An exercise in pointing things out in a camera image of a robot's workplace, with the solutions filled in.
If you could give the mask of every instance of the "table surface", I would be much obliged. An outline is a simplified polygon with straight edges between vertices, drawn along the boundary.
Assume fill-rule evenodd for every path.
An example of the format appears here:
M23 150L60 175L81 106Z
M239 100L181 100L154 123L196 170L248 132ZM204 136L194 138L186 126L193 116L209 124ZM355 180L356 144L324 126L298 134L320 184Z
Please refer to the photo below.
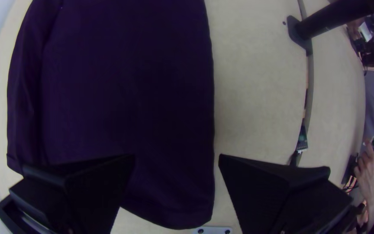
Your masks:
M0 33L0 196L21 176L6 166L6 82L16 35L31 0L16 0ZM307 58L288 38L286 17L301 19L297 1L205 0L213 44L215 79L215 181L212 220L240 226L217 168L220 153L286 164L303 117ZM327 4L306 3L308 14ZM314 95L309 149L300 166L329 166L339 184L348 155L360 148L364 124L361 63L344 30L313 39ZM184 234L120 209L112 233Z

